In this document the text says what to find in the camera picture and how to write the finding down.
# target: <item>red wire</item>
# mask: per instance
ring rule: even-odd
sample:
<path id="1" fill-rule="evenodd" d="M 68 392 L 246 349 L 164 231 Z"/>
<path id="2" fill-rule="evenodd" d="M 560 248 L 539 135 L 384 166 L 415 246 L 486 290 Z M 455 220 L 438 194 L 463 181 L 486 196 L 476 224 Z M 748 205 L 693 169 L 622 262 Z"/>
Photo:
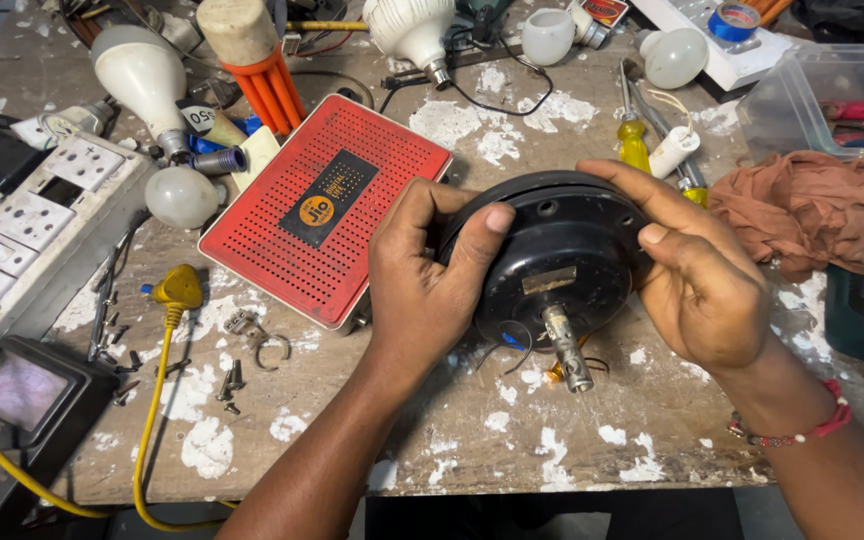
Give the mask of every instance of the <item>red wire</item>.
<path id="1" fill-rule="evenodd" d="M 359 16 L 359 18 L 357 18 L 357 19 L 355 19 L 355 20 L 356 20 L 356 22 L 361 21 L 361 20 L 362 20 L 362 17 Z M 341 47 L 342 45 L 344 45 L 346 42 L 348 42 L 348 41 L 349 41 L 349 38 L 351 38 L 351 37 L 353 36 L 353 34 L 355 34 L 355 30 L 351 30 L 349 33 L 347 33 L 347 34 L 345 35 L 345 37 L 342 38 L 342 41 L 339 41 L 338 43 L 336 43 L 336 44 L 334 44 L 334 45 L 332 45 L 332 46 L 330 46 L 330 47 L 325 47 L 324 49 L 318 49 L 318 51 L 311 51 L 311 52 L 308 52 L 308 53 L 295 53 L 295 54 L 292 55 L 292 56 L 294 56 L 294 57 L 296 57 L 296 58 L 314 57 L 314 56 L 316 56 L 316 55 L 319 55 L 319 54 L 325 53 L 325 52 L 327 52 L 327 51 L 331 51 L 332 49 L 338 49 L 339 47 Z"/>

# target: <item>tape roll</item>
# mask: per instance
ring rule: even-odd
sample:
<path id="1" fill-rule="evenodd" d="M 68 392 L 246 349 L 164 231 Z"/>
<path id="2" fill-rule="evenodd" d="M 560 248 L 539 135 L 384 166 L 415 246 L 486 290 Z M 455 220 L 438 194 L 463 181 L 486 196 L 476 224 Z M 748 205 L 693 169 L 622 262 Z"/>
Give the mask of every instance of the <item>tape roll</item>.
<path id="1" fill-rule="evenodd" d="M 748 4 L 724 2 L 708 18 L 708 30 L 726 42 L 745 42 L 762 24 L 762 15 Z"/>

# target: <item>transparent plastic box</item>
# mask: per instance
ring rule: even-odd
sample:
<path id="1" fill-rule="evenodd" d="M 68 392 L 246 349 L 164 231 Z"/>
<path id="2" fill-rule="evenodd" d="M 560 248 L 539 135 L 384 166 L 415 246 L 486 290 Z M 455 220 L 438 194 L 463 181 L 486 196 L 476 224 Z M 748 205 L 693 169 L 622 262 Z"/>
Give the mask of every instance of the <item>transparent plastic box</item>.
<path id="1" fill-rule="evenodd" d="M 864 45 L 809 44 L 782 55 L 736 107 L 755 162 L 795 150 L 864 156 L 833 141 L 820 101 L 864 101 Z"/>

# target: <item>fingernail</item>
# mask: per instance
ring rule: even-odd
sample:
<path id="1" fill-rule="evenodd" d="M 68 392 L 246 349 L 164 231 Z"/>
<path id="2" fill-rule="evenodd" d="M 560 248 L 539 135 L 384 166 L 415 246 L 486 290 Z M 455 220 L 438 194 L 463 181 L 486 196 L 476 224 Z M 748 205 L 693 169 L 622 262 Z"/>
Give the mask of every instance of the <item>fingernail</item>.
<path id="1" fill-rule="evenodd" d="M 512 227 L 512 220 L 516 219 L 516 213 L 508 207 L 493 208 L 486 215 L 486 227 L 493 233 L 505 235 Z"/>
<path id="2" fill-rule="evenodd" d="M 650 244 L 658 244 L 663 241 L 666 235 L 669 234 L 669 229 L 655 223 L 650 223 L 642 228 L 640 237 L 642 240 Z"/>

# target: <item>hand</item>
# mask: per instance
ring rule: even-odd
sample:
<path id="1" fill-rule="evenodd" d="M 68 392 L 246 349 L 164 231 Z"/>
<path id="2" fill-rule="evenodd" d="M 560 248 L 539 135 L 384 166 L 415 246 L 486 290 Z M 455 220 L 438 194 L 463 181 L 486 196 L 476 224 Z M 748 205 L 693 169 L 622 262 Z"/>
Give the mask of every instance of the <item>hand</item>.
<path id="1" fill-rule="evenodd" d="M 769 328 L 765 277 L 728 225 L 624 163 L 579 161 L 575 168 L 616 185 L 654 220 L 638 234 L 655 261 L 638 295 L 676 355 L 715 374 L 747 367 L 779 343 Z"/>
<path id="2" fill-rule="evenodd" d="M 372 338 L 363 362 L 389 380 L 420 384 L 473 320 L 486 271 L 516 211 L 495 202 L 462 227 L 448 267 L 426 258 L 426 227 L 459 211 L 477 193 L 413 178 L 368 244 Z"/>

